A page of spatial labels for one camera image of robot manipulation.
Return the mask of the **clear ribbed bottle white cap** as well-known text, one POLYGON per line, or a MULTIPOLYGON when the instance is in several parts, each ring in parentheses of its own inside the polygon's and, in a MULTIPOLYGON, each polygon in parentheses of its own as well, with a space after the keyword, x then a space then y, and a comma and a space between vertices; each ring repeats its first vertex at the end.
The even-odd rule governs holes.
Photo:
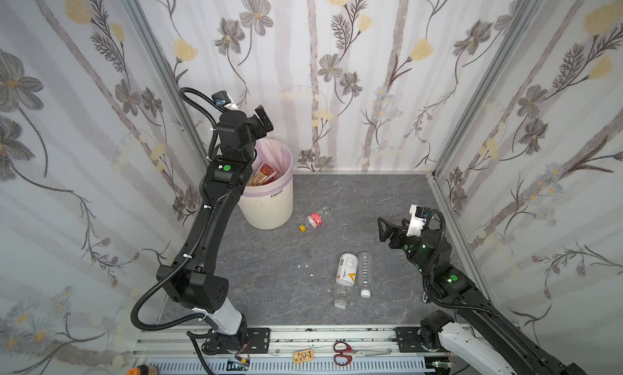
POLYGON ((373 277, 373 257, 369 252, 362 252, 358 255, 358 260, 360 296, 364 299, 370 299, 372 296, 371 285, 373 277))

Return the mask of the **yellow tea bottle red label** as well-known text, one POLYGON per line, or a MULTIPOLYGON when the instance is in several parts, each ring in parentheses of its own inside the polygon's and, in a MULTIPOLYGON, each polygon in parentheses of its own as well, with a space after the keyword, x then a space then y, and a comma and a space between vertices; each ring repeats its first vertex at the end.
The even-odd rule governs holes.
POLYGON ((269 164, 262 163, 258 170, 254 172, 248 186, 259 187, 273 182, 278 178, 278 172, 269 164))

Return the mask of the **small bottle yellow cap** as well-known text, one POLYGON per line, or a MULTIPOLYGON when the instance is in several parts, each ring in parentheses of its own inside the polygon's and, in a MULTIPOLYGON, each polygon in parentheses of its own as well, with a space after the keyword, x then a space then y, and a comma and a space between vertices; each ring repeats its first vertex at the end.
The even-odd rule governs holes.
POLYGON ((317 212, 308 214, 308 216, 303 220, 303 222, 298 226, 300 232, 304 233, 311 229, 317 229, 321 227, 327 218, 330 216, 330 209, 328 206, 325 206, 319 209, 317 212))

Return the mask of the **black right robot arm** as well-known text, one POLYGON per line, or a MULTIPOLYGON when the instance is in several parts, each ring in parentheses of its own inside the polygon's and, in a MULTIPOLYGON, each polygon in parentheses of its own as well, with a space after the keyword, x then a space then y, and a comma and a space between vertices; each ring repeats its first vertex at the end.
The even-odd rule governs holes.
POLYGON ((426 299, 438 310, 420 323, 420 343, 445 350, 482 374, 582 374, 532 341, 498 311, 451 261, 446 220, 437 209, 412 206, 398 225, 379 218, 379 239, 404 251, 422 277, 426 299))

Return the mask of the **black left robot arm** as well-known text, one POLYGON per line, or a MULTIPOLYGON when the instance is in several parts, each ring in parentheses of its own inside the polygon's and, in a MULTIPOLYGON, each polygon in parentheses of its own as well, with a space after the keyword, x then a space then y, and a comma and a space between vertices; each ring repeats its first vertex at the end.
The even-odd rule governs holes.
POLYGON ((254 115, 248 116, 225 91, 207 96, 182 87, 178 93, 211 123, 209 165, 198 187, 201 199, 189 236, 172 263, 159 267, 157 283, 131 310, 131 324, 140 331, 163 331, 200 320, 212 328, 206 340, 239 351, 248 344, 248 324, 228 298, 228 280, 215 274, 217 255, 230 216, 251 178, 256 141, 273 131, 274 125, 264 107, 256 107, 254 115), (142 307, 160 290, 191 313, 161 324, 141 321, 142 307))

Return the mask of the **purple plastic bin liner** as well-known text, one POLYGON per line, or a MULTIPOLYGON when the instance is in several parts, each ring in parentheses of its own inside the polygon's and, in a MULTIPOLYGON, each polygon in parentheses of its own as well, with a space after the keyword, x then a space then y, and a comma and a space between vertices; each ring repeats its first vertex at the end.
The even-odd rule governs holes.
POLYGON ((269 138, 256 141, 256 159, 251 167, 251 176, 254 176, 263 164, 267 164, 275 170, 277 178, 268 184, 257 186, 251 185, 251 181, 248 181, 243 196, 264 197, 279 194, 292 183, 293 162, 292 152, 282 142, 269 138))

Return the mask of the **cream plastic trash bin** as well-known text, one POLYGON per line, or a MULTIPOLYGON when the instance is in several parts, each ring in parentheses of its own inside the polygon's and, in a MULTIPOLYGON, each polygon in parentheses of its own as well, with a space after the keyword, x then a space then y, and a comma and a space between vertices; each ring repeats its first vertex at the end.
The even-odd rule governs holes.
POLYGON ((293 179, 291 185, 273 196, 241 196, 238 207, 247 222, 261 230, 272 230, 285 224, 292 215, 294 204, 293 179))

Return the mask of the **clear bottle white yellow label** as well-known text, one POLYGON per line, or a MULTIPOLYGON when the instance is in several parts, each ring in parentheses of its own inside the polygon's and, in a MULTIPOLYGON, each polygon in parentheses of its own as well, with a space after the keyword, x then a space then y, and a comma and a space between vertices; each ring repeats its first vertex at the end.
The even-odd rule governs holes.
POLYGON ((353 287, 355 286, 358 258, 352 253, 343 253, 337 266, 334 280, 334 307, 345 310, 350 300, 353 287))

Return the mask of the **yellow tag card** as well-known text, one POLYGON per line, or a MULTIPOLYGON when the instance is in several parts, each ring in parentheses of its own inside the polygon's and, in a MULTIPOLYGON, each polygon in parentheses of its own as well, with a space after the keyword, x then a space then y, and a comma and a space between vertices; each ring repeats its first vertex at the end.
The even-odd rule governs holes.
POLYGON ((295 365, 301 365, 315 360, 315 355, 312 349, 302 350, 293 353, 293 362, 295 365))

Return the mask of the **red handled scissors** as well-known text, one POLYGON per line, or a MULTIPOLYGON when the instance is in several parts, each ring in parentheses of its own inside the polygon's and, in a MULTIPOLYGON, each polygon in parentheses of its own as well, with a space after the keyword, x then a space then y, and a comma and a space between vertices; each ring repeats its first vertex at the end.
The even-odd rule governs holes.
POLYGON ((391 353, 390 348, 353 348, 346 341, 337 341, 333 346, 333 350, 334 364, 338 367, 347 367, 356 356, 382 356, 391 353))

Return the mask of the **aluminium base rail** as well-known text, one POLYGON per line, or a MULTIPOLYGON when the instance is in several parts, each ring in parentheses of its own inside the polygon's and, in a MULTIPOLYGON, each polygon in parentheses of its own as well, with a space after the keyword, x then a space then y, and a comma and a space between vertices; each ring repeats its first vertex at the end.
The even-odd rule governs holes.
MULTIPOLYGON (((269 326, 269 334, 251 336, 243 355, 260 357, 266 349, 266 357, 292 358, 294 352, 311 349, 316 356, 332 355, 333 345, 345 341, 355 349, 380 350, 390 354, 399 353, 399 345, 406 337, 397 335, 394 325, 355 326, 269 326)), ((133 359, 183 359, 195 358, 196 349, 183 327, 173 327, 160 332, 143 332, 131 351, 133 359)))

